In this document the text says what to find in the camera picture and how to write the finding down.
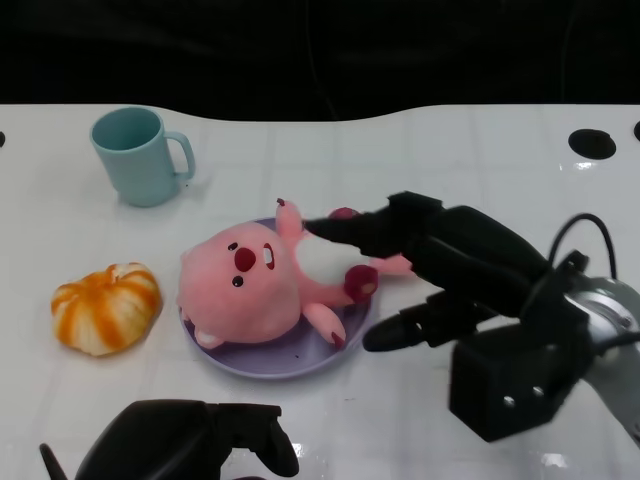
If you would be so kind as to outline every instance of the plate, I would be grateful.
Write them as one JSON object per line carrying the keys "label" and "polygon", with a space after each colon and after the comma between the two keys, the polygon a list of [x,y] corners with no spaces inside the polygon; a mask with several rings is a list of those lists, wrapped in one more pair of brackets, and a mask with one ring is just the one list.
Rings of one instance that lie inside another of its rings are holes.
{"label": "plate", "polygon": [[[257,222],[275,228],[273,218]],[[179,321],[189,341],[217,367],[243,377],[282,380],[317,372],[359,348],[362,337],[375,319],[376,296],[367,303],[333,309],[347,333],[341,350],[325,341],[304,316],[295,327],[275,340],[258,344],[225,343],[212,350],[198,345],[191,322],[183,322],[180,318]]]}

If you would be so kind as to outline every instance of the pumpkin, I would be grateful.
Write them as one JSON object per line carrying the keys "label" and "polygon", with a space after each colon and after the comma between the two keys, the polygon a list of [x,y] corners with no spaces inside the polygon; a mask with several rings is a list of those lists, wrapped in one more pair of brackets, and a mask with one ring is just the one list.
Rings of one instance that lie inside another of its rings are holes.
{"label": "pumpkin", "polygon": [[115,353],[144,334],[161,304],[158,284],[144,265],[111,265],[58,287],[51,300],[54,334],[90,355]]}

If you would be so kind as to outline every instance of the table surface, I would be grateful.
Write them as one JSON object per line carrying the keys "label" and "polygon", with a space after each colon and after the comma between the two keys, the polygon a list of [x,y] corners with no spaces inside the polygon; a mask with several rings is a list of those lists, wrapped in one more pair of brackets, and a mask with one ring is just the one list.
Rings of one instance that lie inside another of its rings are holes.
{"label": "table surface", "polygon": [[[278,197],[307,217],[367,210],[413,190],[474,206],[543,252],[572,214],[609,225],[620,278],[640,288],[640,142],[637,106],[429,107],[344,123],[232,123],[157,109],[186,134],[198,172],[174,200],[135,209],[117,201],[88,133],[113,106],[0,106],[0,478],[46,479],[37,446],[51,445],[72,478],[107,423],[137,399],[185,398],[282,406],[281,423],[304,480],[613,479],[640,472],[640,452],[593,390],[575,389],[548,426],[486,444],[447,410],[450,348],[358,352],[327,372],[257,382],[214,368],[194,352],[177,317],[179,256],[219,230],[271,215]],[[602,129],[616,155],[591,162],[567,144]],[[184,156],[171,146],[176,163]],[[606,274],[600,236],[579,225],[564,251]],[[166,304],[146,340],[94,359],[51,333],[55,288],[111,263],[140,261]],[[381,315],[434,291],[386,284]],[[223,478],[274,476],[235,452]]]}

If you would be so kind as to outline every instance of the mug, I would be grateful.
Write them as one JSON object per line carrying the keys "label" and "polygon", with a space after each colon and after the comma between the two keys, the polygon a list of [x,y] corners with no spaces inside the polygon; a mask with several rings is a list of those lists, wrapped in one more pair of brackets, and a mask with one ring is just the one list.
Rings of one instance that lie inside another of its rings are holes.
{"label": "mug", "polygon": [[[167,139],[182,145],[188,172],[175,171]],[[137,207],[166,202],[178,193],[179,182],[193,178],[196,170],[187,137],[165,132],[160,116],[146,108],[107,113],[91,128],[91,143],[120,198]]]}

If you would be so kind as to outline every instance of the plush toy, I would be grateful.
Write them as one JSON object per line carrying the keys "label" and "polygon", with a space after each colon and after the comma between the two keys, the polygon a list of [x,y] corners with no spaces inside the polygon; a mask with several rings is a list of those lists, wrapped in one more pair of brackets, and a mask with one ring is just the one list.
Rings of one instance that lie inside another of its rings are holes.
{"label": "plush toy", "polygon": [[[304,314],[341,348],[345,330],[330,307],[366,302],[378,274],[409,274],[401,256],[370,259],[349,245],[304,230],[291,202],[278,199],[276,230],[248,222],[224,230],[182,256],[178,305],[211,349],[224,342],[260,343],[289,331]],[[357,212],[341,208],[333,217]]]}

